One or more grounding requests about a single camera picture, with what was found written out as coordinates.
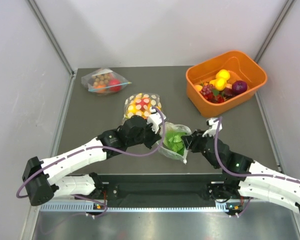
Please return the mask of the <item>polka dot bag with vegetables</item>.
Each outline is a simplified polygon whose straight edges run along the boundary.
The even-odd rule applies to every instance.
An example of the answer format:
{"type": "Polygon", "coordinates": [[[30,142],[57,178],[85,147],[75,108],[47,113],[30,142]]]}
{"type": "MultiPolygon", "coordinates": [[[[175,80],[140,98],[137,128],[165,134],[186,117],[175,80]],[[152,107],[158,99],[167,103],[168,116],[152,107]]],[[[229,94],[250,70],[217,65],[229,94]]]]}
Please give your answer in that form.
{"type": "Polygon", "coordinates": [[[186,165],[188,150],[182,137],[191,134],[191,129],[186,125],[165,122],[165,137],[158,152],[167,158],[180,161],[186,165]]]}

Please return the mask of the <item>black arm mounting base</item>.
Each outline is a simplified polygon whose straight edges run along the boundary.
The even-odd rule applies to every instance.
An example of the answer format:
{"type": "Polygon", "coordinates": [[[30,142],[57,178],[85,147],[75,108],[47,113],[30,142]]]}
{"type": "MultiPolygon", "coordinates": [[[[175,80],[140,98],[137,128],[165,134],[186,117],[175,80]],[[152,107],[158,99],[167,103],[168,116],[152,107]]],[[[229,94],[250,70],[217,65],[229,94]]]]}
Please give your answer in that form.
{"type": "Polygon", "coordinates": [[[199,207],[239,199],[237,181],[222,174],[100,174],[89,196],[111,207],[199,207]]]}

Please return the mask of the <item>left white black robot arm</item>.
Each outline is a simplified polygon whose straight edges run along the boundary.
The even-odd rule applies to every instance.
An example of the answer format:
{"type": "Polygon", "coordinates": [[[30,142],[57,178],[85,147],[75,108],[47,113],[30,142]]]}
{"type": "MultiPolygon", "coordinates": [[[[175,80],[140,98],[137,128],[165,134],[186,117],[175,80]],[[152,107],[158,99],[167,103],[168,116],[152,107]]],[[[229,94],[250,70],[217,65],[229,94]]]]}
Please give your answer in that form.
{"type": "Polygon", "coordinates": [[[30,158],[25,166],[22,181],[26,197],[32,206],[40,206],[54,197],[90,195],[99,198],[104,191],[96,173],[82,176],[71,174],[96,162],[128,154],[127,149],[145,145],[148,149],[159,140],[165,118],[159,113],[148,119],[135,115],[115,129],[106,130],[82,146],[55,157],[40,160],[30,158]]]}

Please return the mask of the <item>fake red onion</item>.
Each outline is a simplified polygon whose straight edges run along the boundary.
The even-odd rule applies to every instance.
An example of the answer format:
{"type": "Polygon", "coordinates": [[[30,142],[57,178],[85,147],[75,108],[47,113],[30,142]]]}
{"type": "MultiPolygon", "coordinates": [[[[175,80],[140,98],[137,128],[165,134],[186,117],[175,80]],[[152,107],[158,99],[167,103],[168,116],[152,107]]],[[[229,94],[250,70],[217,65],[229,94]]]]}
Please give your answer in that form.
{"type": "Polygon", "coordinates": [[[232,84],[231,89],[235,95],[240,95],[248,90],[248,84],[243,80],[237,80],[232,84]]]}

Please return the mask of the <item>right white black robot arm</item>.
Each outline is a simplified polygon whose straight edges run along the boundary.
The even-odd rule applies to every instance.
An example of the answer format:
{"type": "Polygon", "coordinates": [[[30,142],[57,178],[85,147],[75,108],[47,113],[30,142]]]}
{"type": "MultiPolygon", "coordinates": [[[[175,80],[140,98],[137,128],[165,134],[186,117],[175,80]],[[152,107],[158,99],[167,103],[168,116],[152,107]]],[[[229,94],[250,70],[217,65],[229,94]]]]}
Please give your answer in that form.
{"type": "Polygon", "coordinates": [[[201,153],[215,169],[222,169],[226,179],[223,192],[285,207],[300,215],[300,180],[272,170],[250,157],[230,150],[217,136],[195,131],[182,136],[187,150],[201,153]]]}

